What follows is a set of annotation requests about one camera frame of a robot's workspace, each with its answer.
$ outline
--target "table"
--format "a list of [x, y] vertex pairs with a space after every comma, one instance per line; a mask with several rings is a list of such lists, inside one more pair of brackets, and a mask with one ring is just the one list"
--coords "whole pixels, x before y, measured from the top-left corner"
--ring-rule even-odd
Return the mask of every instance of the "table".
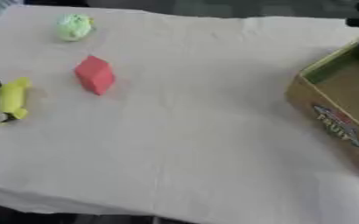
[[[81, 42], [55, 38], [71, 12]], [[26, 120], [0, 127], [0, 205], [38, 213], [156, 214], [199, 223], [359, 223], [359, 177], [285, 102], [303, 67], [359, 37], [343, 20], [219, 19], [14, 6], [0, 79], [32, 79]], [[117, 76], [104, 96], [72, 69]]]

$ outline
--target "green ball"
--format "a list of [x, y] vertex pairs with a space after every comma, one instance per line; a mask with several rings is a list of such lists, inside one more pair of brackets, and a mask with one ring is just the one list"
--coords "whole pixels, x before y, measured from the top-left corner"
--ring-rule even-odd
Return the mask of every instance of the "green ball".
[[59, 21], [57, 34], [60, 39], [78, 41], [92, 32], [93, 23], [93, 19], [87, 15], [70, 14]]

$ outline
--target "cardboard box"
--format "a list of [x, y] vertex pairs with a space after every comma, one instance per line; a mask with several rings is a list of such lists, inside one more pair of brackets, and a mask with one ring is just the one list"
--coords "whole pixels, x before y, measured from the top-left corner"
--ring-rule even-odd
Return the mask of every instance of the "cardboard box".
[[286, 96], [359, 168], [359, 41], [304, 69]]

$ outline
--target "red block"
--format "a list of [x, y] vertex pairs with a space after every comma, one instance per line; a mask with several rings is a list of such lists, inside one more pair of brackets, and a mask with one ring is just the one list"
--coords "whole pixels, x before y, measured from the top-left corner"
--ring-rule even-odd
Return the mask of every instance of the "red block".
[[74, 71], [82, 86], [96, 95], [103, 95], [115, 81], [109, 63], [92, 55], [83, 60]]

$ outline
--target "logo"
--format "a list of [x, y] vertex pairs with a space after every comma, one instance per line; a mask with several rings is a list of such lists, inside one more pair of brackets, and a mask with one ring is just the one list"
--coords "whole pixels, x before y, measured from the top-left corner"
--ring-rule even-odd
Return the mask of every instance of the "logo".
[[350, 141], [352, 145], [359, 148], [359, 137], [346, 115], [320, 105], [313, 105], [313, 109], [318, 115], [317, 120], [324, 124], [328, 133], [343, 141]]

